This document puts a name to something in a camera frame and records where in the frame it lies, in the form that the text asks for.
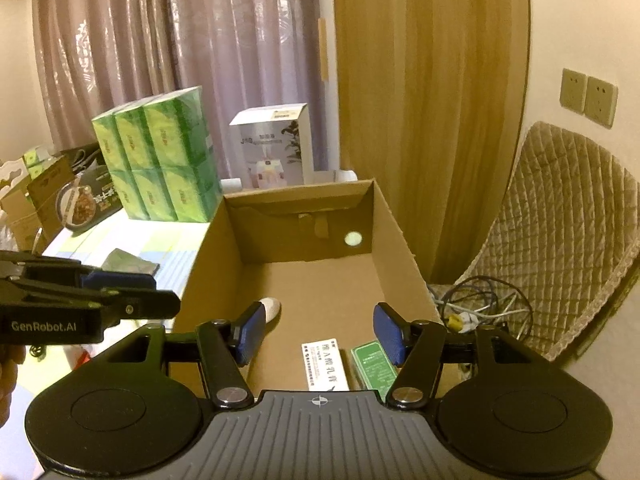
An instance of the circular pad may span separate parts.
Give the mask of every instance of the circular pad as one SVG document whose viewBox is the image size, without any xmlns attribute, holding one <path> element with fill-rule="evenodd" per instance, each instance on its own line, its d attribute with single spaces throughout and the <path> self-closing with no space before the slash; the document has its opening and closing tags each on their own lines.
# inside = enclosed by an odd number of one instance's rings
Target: circular pad
<svg viewBox="0 0 640 480">
<path fill-rule="evenodd" d="M 116 431 L 135 424 L 145 411 L 145 401 L 138 394 L 111 388 L 80 397 L 71 407 L 71 417 L 86 430 Z"/>
<path fill-rule="evenodd" d="M 161 465 L 193 441 L 202 412 L 186 386 L 146 373 L 144 365 L 112 370 L 90 364 L 42 392 L 27 410 L 27 437 L 45 468 L 73 476 L 130 476 Z"/>
<path fill-rule="evenodd" d="M 545 392 L 520 390 L 495 399 L 494 415 L 512 430 L 545 433 L 564 422 L 566 407 L 561 400 Z"/>
</svg>

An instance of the open cardboard box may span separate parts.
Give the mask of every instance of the open cardboard box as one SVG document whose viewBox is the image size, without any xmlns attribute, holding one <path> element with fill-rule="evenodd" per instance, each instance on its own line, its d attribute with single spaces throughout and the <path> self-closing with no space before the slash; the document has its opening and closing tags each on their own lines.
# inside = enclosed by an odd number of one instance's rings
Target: open cardboard box
<svg viewBox="0 0 640 480">
<path fill-rule="evenodd" d="M 349 232 L 362 234 L 356 247 Z M 235 319 L 267 296 L 282 303 L 247 382 L 261 390 L 306 390 L 301 345 L 336 338 L 345 359 L 375 339 L 373 307 L 386 301 L 407 320 L 438 320 L 402 231 L 374 181 L 286 187 L 227 195 L 204 238 L 174 332 L 211 319 Z M 202 396 L 197 367 L 171 375 Z"/>
<path fill-rule="evenodd" d="M 56 198 L 60 189 L 73 179 L 71 166 L 62 156 L 36 178 L 25 176 L 2 197 L 0 207 L 7 214 L 9 229 L 21 251 L 33 249 L 41 227 L 42 237 L 36 247 L 37 252 L 42 252 L 62 231 L 62 223 L 56 213 Z"/>
</svg>

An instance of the screw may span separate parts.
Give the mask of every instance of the screw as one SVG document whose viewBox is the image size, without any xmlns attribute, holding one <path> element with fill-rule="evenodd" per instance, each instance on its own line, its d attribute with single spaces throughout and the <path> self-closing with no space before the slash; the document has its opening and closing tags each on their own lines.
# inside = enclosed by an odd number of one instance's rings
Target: screw
<svg viewBox="0 0 640 480">
<path fill-rule="evenodd" d="M 422 391 L 418 388 L 403 386 L 402 388 L 396 388 L 392 394 L 392 397 L 403 406 L 411 406 L 416 402 L 420 402 L 422 400 L 423 394 Z"/>
<path fill-rule="evenodd" d="M 232 407 L 245 400 L 249 394 L 244 388 L 238 388 L 237 386 L 230 386 L 228 388 L 222 388 L 216 393 L 216 397 L 225 406 Z"/>
</svg>

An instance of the gray device surface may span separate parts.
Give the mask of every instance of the gray device surface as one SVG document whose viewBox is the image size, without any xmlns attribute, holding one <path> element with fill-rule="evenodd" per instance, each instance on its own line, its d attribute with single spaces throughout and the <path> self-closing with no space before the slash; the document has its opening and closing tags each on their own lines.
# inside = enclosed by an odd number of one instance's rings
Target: gray device surface
<svg viewBox="0 0 640 480">
<path fill-rule="evenodd" d="M 41 480 L 68 480 L 47 472 Z M 247 410 L 216 415 L 186 452 L 136 480 L 433 479 L 498 477 L 462 462 L 415 412 L 365 392 L 265 392 Z M 590 472 L 574 480 L 597 479 Z"/>
</svg>

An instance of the hand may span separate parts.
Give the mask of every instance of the hand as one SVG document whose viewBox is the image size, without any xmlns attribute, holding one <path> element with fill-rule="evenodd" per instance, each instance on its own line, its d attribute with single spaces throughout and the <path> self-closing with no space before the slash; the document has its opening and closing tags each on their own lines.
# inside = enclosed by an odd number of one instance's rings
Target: hand
<svg viewBox="0 0 640 480">
<path fill-rule="evenodd" d="M 26 357 L 24 346 L 0 345 L 0 428 L 9 420 L 11 394 L 18 379 L 18 364 Z"/>
</svg>

